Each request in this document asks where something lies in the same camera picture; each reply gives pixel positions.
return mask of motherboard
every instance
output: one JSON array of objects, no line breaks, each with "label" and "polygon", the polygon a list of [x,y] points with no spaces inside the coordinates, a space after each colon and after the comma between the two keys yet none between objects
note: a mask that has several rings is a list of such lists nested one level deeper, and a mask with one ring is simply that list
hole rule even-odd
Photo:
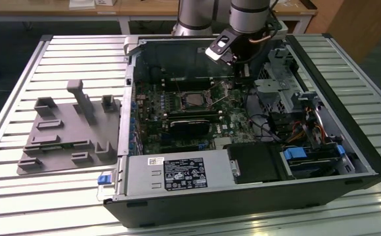
[{"label": "motherboard", "polygon": [[235,89],[229,79],[138,82],[135,96],[143,154],[215,150],[255,140],[245,90]]}]

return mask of warning label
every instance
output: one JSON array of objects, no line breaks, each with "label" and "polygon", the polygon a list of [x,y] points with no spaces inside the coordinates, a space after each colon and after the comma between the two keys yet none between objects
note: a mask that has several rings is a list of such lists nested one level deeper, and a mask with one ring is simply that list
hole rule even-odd
[{"label": "warning label", "polygon": [[203,159],[164,161],[164,188],[167,191],[208,186]]}]

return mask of green circuit board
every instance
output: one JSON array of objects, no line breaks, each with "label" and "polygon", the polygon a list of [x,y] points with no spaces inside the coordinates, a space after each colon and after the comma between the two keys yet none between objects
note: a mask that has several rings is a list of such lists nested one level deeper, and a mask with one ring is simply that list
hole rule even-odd
[{"label": "green circuit board", "polygon": [[[138,117],[144,154],[222,149],[217,138],[229,137],[230,143],[255,140],[242,99],[245,91],[230,89],[227,80],[214,80],[212,88],[195,91],[170,91],[162,85],[136,84]],[[166,138],[168,121],[166,114],[183,112],[219,111],[221,119],[210,124],[206,135],[196,138]]]}]

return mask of metal table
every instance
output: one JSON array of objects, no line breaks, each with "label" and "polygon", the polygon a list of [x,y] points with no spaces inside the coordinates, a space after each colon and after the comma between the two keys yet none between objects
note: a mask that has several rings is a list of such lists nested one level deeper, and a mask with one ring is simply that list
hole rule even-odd
[{"label": "metal table", "polygon": [[[297,38],[381,153],[381,91],[331,39]],[[122,100],[123,42],[122,35],[55,36],[37,45],[0,113],[0,235],[381,235],[381,183],[319,207],[127,229],[102,206],[99,196],[110,195],[114,186],[98,193],[96,178],[111,166],[19,176],[35,99],[72,102],[67,80],[83,79],[92,100],[104,94]]]}]

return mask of blue latch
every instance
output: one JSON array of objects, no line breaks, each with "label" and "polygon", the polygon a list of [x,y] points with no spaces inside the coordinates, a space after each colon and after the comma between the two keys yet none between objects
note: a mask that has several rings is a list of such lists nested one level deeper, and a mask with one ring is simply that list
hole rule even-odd
[{"label": "blue latch", "polygon": [[283,156],[286,160],[290,160],[293,158],[306,158],[306,152],[302,147],[291,147],[283,151]]},{"label": "blue latch", "polygon": [[338,153],[339,155],[342,156],[345,154],[345,149],[341,145],[337,146],[337,149],[338,149]]},{"label": "blue latch", "polygon": [[99,185],[111,184],[111,183],[112,183],[112,175],[99,176],[98,178]]}]

